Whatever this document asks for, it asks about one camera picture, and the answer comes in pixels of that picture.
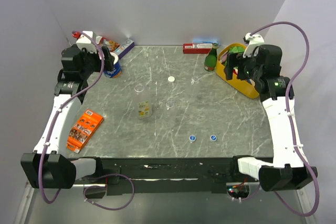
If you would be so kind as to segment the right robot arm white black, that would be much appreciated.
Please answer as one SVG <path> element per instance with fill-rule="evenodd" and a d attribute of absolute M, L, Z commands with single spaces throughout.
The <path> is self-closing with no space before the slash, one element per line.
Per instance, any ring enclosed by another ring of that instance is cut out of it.
<path fill-rule="evenodd" d="M 247 175 L 255 178 L 264 191 L 298 190 L 318 176 L 317 168 L 308 165 L 298 134 L 293 133 L 297 129 L 294 92 L 290 79 L 280 74 L 281 58 L 280 47 L 261 45 L 251 57 L 230 52 L 224 68 L 228 80 L 237 69 L 239 80 L 254 82 L 269 121 L 274 154 L 271 163 L 252 156 L 236 156 L 229 174 L 238 182 Z"/>

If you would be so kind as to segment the blue bottle cap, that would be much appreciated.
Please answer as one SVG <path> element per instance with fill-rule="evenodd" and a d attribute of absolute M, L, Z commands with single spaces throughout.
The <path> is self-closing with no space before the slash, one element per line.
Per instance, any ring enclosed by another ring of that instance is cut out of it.
<path fill-rule="evenodd" d="M 195 141 L 196 141 L 196 136 L 195 136 L 195 135 L 190 135 L 190 136 L 189 136 L 189 140 L 190 140 L 191 142 L 195 142 Z"/>
<path fill-rule="evenodd" d="M 215 141 L 217 141 L 217 136 L 216 135 L 211 135 L 210 139 L 211 139 L 211 141 L 215 142 Z"/>

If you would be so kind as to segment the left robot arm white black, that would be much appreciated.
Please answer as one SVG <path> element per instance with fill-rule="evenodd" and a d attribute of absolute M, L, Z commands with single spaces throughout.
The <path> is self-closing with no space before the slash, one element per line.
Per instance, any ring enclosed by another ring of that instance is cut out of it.
<path fill-rule="evenodd" d="M 103 179 L 104 170 L 97 157 L 68 159 L 66 143 L 72 123 L 87 92 L 93 72 L 113 68 L 114 56 L 102 47 L 104 62 L 95 52 L 73 45 L 61 53 L 62 69 L 57 77 L 53 110 L 38 144 L 22 155 L 20 164 L 32 188 L 69 189 L 86 177 L 92 183 Z"/>

